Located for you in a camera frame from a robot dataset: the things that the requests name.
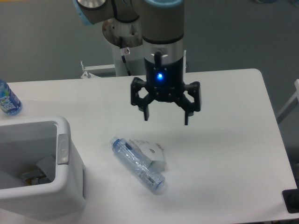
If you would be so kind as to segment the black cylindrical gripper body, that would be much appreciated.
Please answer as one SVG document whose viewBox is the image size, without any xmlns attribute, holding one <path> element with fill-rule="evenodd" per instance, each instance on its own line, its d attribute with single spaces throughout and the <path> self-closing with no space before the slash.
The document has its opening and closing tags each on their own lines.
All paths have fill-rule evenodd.
<svg viewBox="0 0 299 224">
<path fill-rule="evenodd" d="M 174 102 L 184 92 L 183 42 L 153 44 L 144 41 L 142 45 L 149 95 L 160 102 Z"/>
</svg>

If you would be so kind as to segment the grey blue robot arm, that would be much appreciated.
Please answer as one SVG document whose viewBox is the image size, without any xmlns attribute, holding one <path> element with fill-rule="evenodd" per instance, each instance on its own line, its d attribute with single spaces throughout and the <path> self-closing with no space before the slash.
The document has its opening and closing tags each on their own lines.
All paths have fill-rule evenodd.
<svg viewBox="0 0 299 224">
<path fill-rule="evenodd" d="M 85 25 L 102 23 L 106 40 L 118 48 L 124 75 L 133 76 L 131 104 L 149 117 L 152 101 L 175 103 L 185 119 L 200 111 L 200 84 L 185 84 L 182 0 L 75 0 Z"/>
</svg>

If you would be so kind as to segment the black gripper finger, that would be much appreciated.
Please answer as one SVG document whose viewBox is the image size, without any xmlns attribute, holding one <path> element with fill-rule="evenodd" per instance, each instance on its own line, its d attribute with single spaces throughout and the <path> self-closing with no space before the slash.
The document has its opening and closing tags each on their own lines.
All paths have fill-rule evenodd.
<svg viewBox="0 0 299 224">
<path fill-rule="evenodd" d="M 201 110 L 200 82 L 182 83 L 175 91 L 174 102 L 185 111 L 184 124 L 187 126 L 189 117 Z"/>
<path fill-rule="evenodd" d="M 139 96 L 139 91 L 144 88 L 148 94 L 141 98 Z M 138 106 L 138 109 L 143 112 L 144 120 L 147 121 L 149 118 L 149 104 L 155 100 L 153 88 L 148 84 L 148 82 L 143 81 L 139 77 L 134 77 L 130 86 L 131 92 L 131 105 Z"/>
</svg>

